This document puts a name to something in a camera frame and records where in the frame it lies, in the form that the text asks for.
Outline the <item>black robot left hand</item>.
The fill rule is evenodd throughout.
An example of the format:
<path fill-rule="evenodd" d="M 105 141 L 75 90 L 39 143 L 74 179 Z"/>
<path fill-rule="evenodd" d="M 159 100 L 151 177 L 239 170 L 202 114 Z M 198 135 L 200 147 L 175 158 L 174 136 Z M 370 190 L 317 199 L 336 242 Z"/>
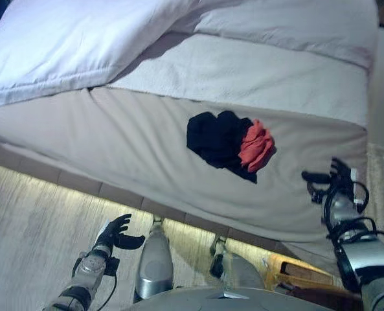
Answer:
<path fill-rule="evenodd" d="M 105 229 L 98 236 L 93 249 L 98 246 L 107 247 L 112 252 L 114 247 L 119 249 L 139 249 L 145 242 L 146 237 L 130 236 L 124 232 L 128 230 L 131 214 L 124 214 L 108 223 Z"/>

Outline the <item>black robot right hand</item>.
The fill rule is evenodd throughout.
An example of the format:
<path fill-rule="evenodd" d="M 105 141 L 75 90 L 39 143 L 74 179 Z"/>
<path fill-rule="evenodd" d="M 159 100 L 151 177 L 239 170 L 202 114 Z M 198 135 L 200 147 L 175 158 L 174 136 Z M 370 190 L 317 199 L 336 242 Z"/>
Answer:
<path fill-rule="evenodd" d="M 354 200 L 351 168 L 337 157 L 332 158 L 329 174 L 304 170 L 301 177 L 307 183 L 307 190 L 313 203 L 321 204 L 323 198 L 333 191 L 340 192 L 350 200 Z"/>

